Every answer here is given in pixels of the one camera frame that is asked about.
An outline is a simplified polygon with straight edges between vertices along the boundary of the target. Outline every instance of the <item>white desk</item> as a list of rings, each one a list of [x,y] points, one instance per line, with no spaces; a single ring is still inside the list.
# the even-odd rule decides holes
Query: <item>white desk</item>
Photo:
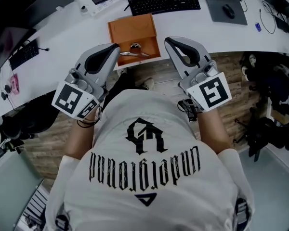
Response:
[[[248,26],[213,22],[205,0],[199,0],[201,10],[162,13],[153,16],[161,57],[145,60],[157,61],[169,58],[164,39],[180,36],[195,40],[204,45],[209,53],[226,51],[273,51],[289,53],[289,34],[276,29],[273,35],[262,26],[262,19],[268,30],[274,29],[273,18],[266,13],[259,0],[245,0],[248,11],[245,13]],[[18,74],[20,93],[10,99],[15,106],[20,106],[47,92],[55,90],[68,70],[74,67],[80,55],[96,45],[110,43],[107,22],[131,16],[131,11],[123,11],[127,0],[85,18],[80,14],[79,4],[74,2],[44,20],[47,22],[31,39],[39,38],[40,54],[14,70]],[[260,23],[262,31],[258,32],[255,24]],[[127,64],[129,67],[139,63]],[[12,75],[8,62],[2,67],[1,88]],[[0,116],[12,110],[8,100],[0,96]]]

